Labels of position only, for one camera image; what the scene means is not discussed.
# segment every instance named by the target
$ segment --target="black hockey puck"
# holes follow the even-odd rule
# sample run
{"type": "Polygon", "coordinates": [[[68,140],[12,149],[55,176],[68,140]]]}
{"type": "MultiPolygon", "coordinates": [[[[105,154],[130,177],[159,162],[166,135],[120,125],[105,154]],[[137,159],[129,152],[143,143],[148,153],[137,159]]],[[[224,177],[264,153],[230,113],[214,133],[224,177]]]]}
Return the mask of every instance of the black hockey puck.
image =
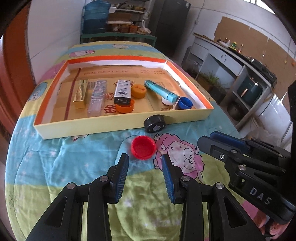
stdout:
{"type": "Polygon", "coordinates": [[[163,130],[166,126],[162,115],[153,115],[144,121],[145,131],[148,133],[156,133],[163,130]]]}

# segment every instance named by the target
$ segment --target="water jug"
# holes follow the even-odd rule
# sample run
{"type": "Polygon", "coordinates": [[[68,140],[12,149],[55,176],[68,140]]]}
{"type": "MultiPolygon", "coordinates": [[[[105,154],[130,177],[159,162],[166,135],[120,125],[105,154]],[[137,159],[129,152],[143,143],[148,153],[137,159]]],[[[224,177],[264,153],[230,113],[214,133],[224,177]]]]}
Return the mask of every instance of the water jug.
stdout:
{"type": "Polygon", "coordinates": [[[106,24],[111,4],[96,0],[85,5],[83,34],[98,34],[106,31],[106,24]]]}

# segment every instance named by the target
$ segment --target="blue bottle cap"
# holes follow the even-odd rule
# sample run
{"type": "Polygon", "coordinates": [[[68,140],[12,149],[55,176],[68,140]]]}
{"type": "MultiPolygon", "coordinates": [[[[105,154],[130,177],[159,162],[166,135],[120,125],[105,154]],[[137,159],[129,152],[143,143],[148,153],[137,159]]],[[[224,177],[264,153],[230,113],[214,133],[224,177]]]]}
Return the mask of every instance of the blue bottle cap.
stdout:
{"type": "Polygon", "coordinates": [[[181,97],[177,103],[177,106],[182,110],[189,110],[192,108],[193,103],[186,97],[181,97]]]}

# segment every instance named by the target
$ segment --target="black refrigerator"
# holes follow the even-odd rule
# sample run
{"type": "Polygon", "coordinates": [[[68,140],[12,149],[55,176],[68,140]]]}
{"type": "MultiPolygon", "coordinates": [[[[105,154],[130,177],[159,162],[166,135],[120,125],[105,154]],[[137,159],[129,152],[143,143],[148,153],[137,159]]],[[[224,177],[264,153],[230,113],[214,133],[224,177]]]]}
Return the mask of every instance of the black refrigerator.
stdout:
{"type": "Polygon", "coordinates": [[[157,37],[155,48],[168,57],[175,53],[190,5],[184,0],[155,0],[149,29],[157,37]]]}

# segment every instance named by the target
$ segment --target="dark green appliance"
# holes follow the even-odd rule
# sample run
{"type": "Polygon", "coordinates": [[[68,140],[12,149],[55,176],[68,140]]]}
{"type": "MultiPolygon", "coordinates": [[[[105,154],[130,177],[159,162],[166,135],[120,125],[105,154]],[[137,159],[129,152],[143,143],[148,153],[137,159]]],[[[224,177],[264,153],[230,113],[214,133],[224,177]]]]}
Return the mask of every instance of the dark green appliance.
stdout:
{"type": "Polygon", "coordinates": [[[262,94],[263,89],[258,82],[254,81],[254,78],[247,76],[243,83],[237,90],[237,94],[246,102],[247,105],[253,106],[256,100],[262,94]]]}

